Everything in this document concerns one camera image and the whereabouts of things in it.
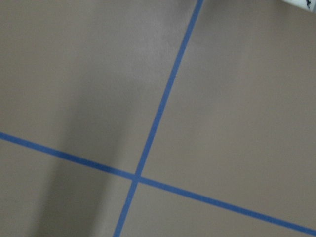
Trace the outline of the brown paper table cover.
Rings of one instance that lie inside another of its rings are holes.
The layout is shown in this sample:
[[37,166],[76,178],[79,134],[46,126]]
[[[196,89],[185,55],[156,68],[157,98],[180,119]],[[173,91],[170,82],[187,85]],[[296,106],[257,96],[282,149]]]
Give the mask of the brown paper table cover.
[[313,0],[3,0],[3,237],[313,237]]

